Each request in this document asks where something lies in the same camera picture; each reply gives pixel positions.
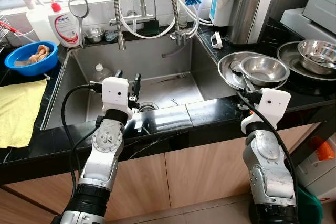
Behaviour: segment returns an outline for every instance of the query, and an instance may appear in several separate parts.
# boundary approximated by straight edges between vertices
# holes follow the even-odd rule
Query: red pump cap
[[[51,0],[51,1],[52,1],[51,9],[54,12],[59,12],[60,10],[62,10],[62,7],[57,2],[55,2],[54,0]]]

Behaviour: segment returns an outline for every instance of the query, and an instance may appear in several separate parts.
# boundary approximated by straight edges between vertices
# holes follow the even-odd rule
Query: washbasin
[[[95,65],[102,63],[112,72],[123,71],[130,81],[141,73],[140,110],[162,109],[234,95],[219,76],[217,65],[201,39],[195,36],[178,47],[168,36],[127,42],[125,51],[118,44],[107,44],[70,50],[56,84],[52,105],[46,113],[43,129],[62,126],[61,104],[66,93],[93,80]],[[101,95],[76,91],[66,106],[67,124],[92,121],[102,114]]]

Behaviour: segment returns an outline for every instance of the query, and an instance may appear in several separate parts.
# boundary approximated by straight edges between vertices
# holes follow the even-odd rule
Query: blue bowl
[[[50,48],[49,55],[41,61],[26,66],[15,66],[14,62],[28,60],[31,55],[37,52],[39,45],[45,45]],[[26,44],[22,47],[15,49],[5,59],[5,65],[13,70],[18,71],[23,76],[37,76],[52,69],[58,61],[57,58],[57,45],[50,41],[38,41]]]

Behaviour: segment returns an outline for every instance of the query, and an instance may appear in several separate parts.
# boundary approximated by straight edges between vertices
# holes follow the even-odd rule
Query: faucet
[[[113,1],[114,1],[114,11],[116,13],[116,18],[110,20],[110,25],[117,25],[119,49],[125,50],[126,44],[123,38],[123,34],[121,32],[119,0],[113,0]],[[188,39],[188,31],[180,29],[176,0],[171,0],[171,2],[172,2],[174,18],[175,18],[175,32],[173,35],[170,35],[170,38],[172,40],[176,40],[177,45],[181,46],[181,45],[184,45],[186,40]],[[125,22],[127,24],[133,24],[134,20],[136,20],[138,23],[144,23],[144,22],[148,22],[150,20],[156,19],[156,15],[147,14],[145,0],[140,0],[140,10],[141,10],[141,15],[130,15],[130,16],[124,17]]]

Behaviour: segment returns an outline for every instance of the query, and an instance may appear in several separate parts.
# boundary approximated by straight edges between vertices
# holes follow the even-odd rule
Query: tiled floor
[[[108,224],[250,224],[248,205],[251,200],[251,195],[239,195],[117,220]],[[332,211],[335,207],[336,202],[323,205],[324,220],[322,224],[336,224],[332,219]]]

